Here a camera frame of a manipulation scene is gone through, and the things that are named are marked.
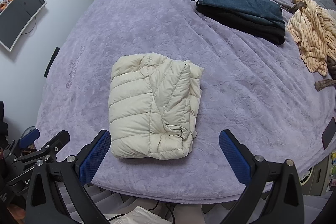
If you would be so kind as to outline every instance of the white cloth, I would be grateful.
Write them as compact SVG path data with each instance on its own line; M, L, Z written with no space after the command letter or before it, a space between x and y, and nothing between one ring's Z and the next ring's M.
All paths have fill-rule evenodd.
M203 68L148 53L112 67L109 123L115 157L178 159L192 150Z
M138 206L133 211L125 214L124 216L110 221L112 224L171 224L171 222L154 215L153 213Z

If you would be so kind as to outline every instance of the lavender blanket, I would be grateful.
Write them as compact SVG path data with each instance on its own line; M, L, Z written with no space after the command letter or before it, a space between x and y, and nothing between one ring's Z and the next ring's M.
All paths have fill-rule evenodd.
M283 14L288 20L290 14ZM58 154L64 160L108 130L112 65L123 55L146 52L205 68L193 151L167 161L121 160L109 152L93 179L100 187L177 203L237 199L244 185L218 144L225 128L253 154L293 159L299 173L336 146L335 138L327 150L321 142L335 114L335 88L315 90L322 77L307 70L289 33L275 46L199 14L190 0L95 0L50 69L37 147L67 130L70 143Z

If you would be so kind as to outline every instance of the wall-mounted tv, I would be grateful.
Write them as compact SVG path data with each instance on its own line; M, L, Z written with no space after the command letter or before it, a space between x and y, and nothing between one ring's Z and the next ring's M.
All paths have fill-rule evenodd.
M24 29L46 3L45 0L12 0L0 13L0 44L11 51Z

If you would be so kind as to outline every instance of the blue gripper pad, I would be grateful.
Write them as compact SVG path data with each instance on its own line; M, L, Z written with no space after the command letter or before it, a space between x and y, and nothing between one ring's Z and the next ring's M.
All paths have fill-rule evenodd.
M27 148L29 145L35 142L39 137L40 137L40 131L37 128L35 128L30 133L28 133L26 136L20 139L19 147L21 149Z
M111 135L108 131L105 131L79 167L79 181L82 186L92 181L110 146Z
M246 186L249 185L251 182L251 167L225 131L222 131L219 135L219 146L238 181Z

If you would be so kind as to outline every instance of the smartphone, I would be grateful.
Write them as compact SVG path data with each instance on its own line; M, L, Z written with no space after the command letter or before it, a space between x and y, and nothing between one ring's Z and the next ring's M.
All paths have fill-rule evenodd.
M332 117L327 128L322 134L322 144L323 144L324 150L327 149L329 143L331 142L332 138L335 135L335 132L336 132L336 122L335 122L335 118Z

